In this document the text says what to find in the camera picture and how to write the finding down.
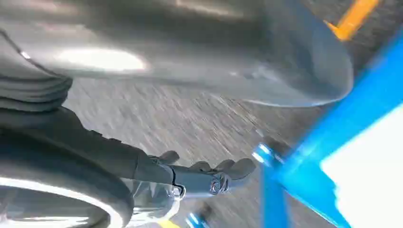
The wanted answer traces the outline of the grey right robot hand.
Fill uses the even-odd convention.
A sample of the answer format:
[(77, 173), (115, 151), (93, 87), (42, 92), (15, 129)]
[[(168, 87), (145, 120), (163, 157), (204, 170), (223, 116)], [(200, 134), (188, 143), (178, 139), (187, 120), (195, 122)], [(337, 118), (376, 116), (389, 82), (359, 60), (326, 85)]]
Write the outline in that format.
[(3, 0), (0, 225), (128, 228), (243, 185), (250, 159), (178, 166), (86, 129), (79, 77), (132, 79), (279, 107), (336, 102), (348, 52), (298, 0)]

